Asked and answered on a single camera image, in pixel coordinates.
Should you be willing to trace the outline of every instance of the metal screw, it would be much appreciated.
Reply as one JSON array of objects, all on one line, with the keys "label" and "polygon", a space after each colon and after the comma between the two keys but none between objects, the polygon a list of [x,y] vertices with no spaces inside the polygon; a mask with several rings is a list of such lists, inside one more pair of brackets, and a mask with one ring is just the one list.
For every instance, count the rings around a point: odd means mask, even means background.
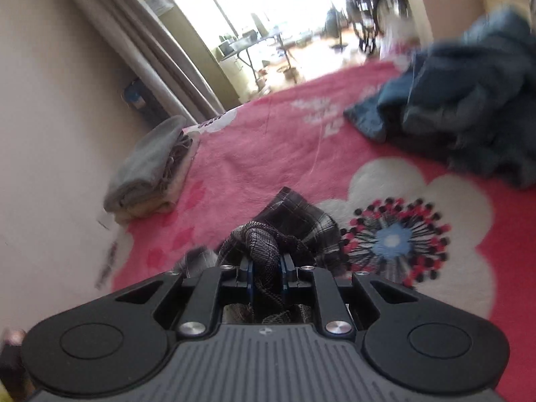
[{"label": "metal screw", "polygon": [[183,335],[200,335],[206,330],[206,326],[201,322],[184,322],[179,326],[179,332]]},{"label": "metal screw", "polygon": [[326,325],[326,331],[332,334],[348,334],[352,330],[352,325],[345,321],[331,321]]}]

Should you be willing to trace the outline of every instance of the pink rug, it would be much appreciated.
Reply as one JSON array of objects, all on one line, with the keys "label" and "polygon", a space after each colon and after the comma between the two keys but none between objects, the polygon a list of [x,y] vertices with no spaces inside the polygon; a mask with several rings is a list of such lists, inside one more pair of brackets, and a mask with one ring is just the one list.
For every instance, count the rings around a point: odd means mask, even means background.
[{"label": "pink rug", "polygon": [[[215,247],[283,186],[330,213],[340,228],[355,228],[346,250],[363,256],[363,264],[379,249],[367,249],[360,239],[359,217],[381,216],[380,207],[417,213],[436,234],[419,228],[376,232],[384,251],[411,241],[422,248],[414,266],[396,269],[388,261],[382,271],[497,324],[511,346],[498,390],[510,401],[534,401],[536,191],[459,176],[362,137],[343,119],[343,109],[398,73],[390,62],[349,68],[201,126],[201,145],[176,210],[130,224],[118,251],[129,257],[114,288],[168,270],[189,248]],[[356,215],[357,208],[363,213]]]}]

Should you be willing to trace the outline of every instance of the black and red dotted flower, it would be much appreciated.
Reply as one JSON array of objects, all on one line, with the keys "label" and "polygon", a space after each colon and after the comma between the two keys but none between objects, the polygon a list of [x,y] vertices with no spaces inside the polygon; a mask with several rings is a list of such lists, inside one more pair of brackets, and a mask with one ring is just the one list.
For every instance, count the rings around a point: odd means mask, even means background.
[{"label": "black and red dotted flower", "polygon": [[406,287],[440,276],[448,260],[450,225],[441,224],[433,203],[387,198],[354,214],[349,228],[341,230],[352,272],[377,273]]}]

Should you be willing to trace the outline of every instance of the white curtain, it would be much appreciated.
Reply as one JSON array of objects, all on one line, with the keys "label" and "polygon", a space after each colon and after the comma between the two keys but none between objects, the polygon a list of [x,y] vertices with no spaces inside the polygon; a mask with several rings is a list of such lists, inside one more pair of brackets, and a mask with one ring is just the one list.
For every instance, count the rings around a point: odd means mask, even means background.
[{"label": "white curtain", "polygon": [[74,0],[170,115],[189,124],[224,109],[170,32],[144,0]]}]

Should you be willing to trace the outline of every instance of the folded gray towel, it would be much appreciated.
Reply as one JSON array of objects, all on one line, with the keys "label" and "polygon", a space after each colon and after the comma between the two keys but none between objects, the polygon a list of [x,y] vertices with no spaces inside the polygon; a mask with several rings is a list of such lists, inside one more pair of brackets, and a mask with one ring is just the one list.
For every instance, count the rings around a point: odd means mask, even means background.
[{"label": "folded gray towel", "polygon": [[107,212],[146,201],[154,197],[155,192],[165,191],[173,170],[192,143],[182,132],[185,123],[184,117],[173,116],[136,143],[110,180],[104,199]]}]

